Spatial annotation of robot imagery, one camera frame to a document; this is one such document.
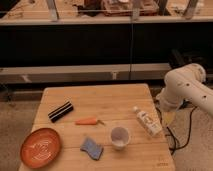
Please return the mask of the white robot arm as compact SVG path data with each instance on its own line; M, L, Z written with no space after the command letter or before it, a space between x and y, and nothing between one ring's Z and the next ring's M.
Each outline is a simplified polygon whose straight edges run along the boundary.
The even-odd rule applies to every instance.
M160 108L169 112L188 100L213 117L213 90L204 85L205 69L192 63L172 69L164 77L165 87L157 95Z

